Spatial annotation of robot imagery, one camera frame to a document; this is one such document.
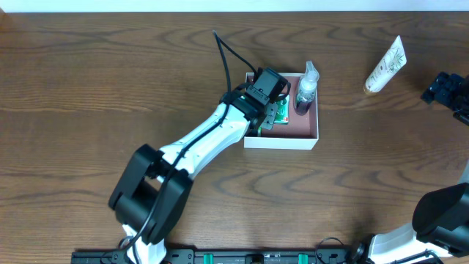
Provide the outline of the green soap bar pack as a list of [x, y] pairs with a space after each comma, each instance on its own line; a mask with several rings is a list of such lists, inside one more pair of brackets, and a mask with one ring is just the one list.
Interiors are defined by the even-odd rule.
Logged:
[[274, 119], [275, 124], [287, 125], [289, 123], [289, 96], [276, 102], [278, 106], [276, 117]]

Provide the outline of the clear spray bottle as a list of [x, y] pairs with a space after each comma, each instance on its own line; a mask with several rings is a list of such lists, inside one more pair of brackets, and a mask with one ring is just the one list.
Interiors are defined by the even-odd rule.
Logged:
[[295, 112], [297, 115], [306, 115], [312, 102], [316, 98], [317, 85], [320, 74], [312, 61], [306, 62], [306, 71], [300, 78], [295, 95]]

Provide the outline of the cream lotion tube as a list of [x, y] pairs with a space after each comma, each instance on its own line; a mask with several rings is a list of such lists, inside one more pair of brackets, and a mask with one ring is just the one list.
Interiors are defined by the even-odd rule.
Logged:
[[365, 93], [375, 94], [380, 92], [384, 86], [399, 72], [407, 63], [404, 46], [398, 35], [391, 47], [378, 62], [363, 86]]

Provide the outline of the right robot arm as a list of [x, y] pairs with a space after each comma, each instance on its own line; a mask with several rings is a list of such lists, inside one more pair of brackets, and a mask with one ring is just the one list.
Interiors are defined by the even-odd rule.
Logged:
[[[453, 111], [468, 124], [468, 77], [441, 72], [422, 94]], [[444, 257], [468, 255], [468, 169], [458, 184], [425, 194], [412, 222], [373, 235], [351, 252], [349, 263], [441, 263]]]

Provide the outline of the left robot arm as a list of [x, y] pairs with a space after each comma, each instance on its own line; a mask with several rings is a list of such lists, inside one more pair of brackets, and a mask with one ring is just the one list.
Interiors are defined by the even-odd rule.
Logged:
[[108, 206], [132, 237], [122, 251], [132, 263], [160, 263], [164, 240], [179, 221], [195, 177], [220, 152], [259, 127], [278, 108], [239, 91], [222, 98], [201, 125], [155, 150], [144, 144], [132, 154]]

